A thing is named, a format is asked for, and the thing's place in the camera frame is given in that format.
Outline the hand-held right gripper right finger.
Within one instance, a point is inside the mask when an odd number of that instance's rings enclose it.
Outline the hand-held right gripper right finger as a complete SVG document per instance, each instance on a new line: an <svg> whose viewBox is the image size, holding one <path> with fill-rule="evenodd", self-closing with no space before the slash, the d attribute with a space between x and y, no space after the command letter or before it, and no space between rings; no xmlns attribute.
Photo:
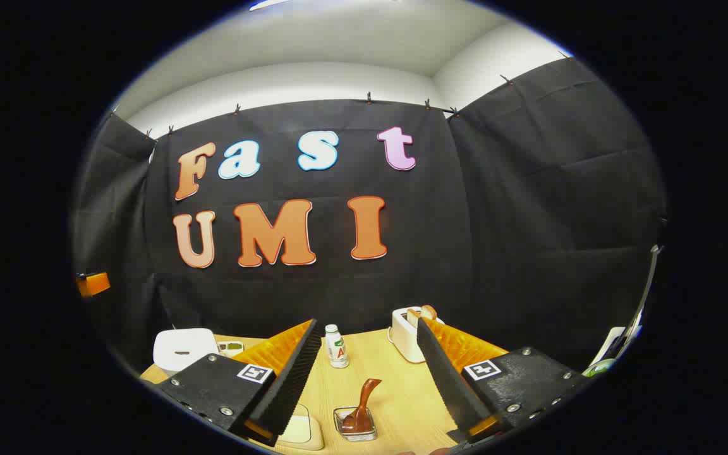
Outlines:
<svg viewBox="0 0 728 455"><path fill-rule="evenodd" d="M417 345L449 415L469 442L542 420L590 378L535 348L514 351L420 317Z"/></svg>

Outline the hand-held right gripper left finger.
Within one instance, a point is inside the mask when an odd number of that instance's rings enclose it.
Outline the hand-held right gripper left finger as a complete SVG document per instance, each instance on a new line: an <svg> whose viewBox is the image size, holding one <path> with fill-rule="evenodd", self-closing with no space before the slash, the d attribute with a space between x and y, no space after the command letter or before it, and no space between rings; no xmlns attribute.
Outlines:
<svg viewBox="0 0 728 455"><path fill-rule="evenodd" d="M317 320L307 320L232 358L204 355L156 386L222 431L274 446L306 386L321 335Z"/></svg>

